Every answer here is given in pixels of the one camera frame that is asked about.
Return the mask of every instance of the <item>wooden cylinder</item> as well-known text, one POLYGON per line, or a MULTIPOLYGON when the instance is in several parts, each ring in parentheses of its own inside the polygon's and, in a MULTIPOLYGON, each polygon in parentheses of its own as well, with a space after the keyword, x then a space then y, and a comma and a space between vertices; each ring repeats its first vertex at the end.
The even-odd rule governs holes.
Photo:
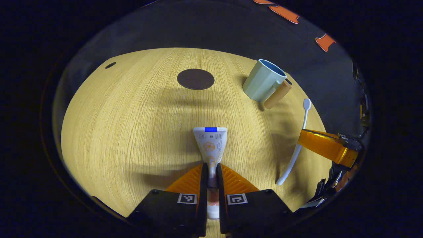
POLYGON ((264 102, 264 106, 267 109, 271 109, 277 102, 279 102, 285 94, 289 92, 292 88, 292 83, 285 79, 281 85, 275 90, 275 92, 270 95, 270 97, 264 102))

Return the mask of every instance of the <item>wood grain surface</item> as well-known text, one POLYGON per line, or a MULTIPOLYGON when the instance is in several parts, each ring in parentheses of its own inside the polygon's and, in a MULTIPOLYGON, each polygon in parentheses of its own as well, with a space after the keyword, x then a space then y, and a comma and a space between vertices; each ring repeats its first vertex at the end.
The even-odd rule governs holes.
MULTIPOLYGON (((194 127, 227 127, 222 163, 258 189, 273 189, 295 211, 328 179, 331 161, 303 149, 285 183, 275 184, 298 140, 307 95, 287 74, 292 90, 263 110, 242 90, 255 63, 193 48, 142 50, 107 60, 66 111, 62 151, 68 170, 90 196, 128 216, 151 189, 166 189, 201 163, 194 127), (210 72, 214 85, 182 87, 176 78, 186 69, 210 72)), ((313 106, 307 129, 325 131, 313 106)), ((218 221, 207 221, 207 237, 224 237, 218 221)))

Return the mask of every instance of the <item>orange sticker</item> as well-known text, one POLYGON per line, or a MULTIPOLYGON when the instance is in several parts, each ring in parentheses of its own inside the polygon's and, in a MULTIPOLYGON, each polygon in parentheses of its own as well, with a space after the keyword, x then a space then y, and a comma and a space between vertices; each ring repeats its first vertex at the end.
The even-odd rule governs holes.
POLYGON ((253 1, 258 4, 274 4, 271 1, 267 1, 267 0, 253 0, 253 1))
POLYGON ((328 34, 324 34, 320 38, 316 37, 316 42, 321 47, 321 49, 324 50, 325 52, 329 51, 330 45, 332 45, 333 43, 336 43, 336 41, 332 39, 332 37, 330 37, 328 34))
POLYGON ((288 21, 298 24, 299 15, 281 6, 269 6, 270 10, 276 12, 288 21))

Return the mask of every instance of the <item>mug rim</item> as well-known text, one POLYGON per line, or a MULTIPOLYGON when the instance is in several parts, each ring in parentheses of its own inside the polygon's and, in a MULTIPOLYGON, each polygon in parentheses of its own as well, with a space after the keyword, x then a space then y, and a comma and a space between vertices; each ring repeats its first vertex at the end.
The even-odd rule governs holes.
POLYGON ((272 63, 272 62, 269 62, 269 61, 267 61, 267 60, 265 60, 265 59, 259 59, 258 60, 264 67, 266 67, 266 68, 268 68, 270 71, 272 71, 272 72, 274 72, 275 74, 277 74, 277 75, 280 75, 280 76, 282 76, 282 77, 286 77, 286 73, 281 69, 281 68, 279 68, 278 66, 276 66, 274 63, 272 63), (271 64, 271 65, 273 65, 274 67, 276 67, 278 70, 280 70, 282 73, 283 73, 283 75, 281 75, 280 73, 278 73, 278 72, 275 72, 274 70, 272 70, 271 68, 269 68, 267 65, 265 65, 264 63, 263 63, 263 61, 265 61, 265 62, 267 62, 267 63, 269 63, 269 64, 271 64))

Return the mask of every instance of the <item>round dark coaster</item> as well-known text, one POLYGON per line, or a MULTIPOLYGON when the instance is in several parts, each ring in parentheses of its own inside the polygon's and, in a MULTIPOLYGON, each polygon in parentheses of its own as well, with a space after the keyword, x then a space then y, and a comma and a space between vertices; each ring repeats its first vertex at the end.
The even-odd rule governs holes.
POLYGON ((187 69, 178 74, 178 83, 188 89, 208 89, 214 84, 214 77, 202 69, 187 69))

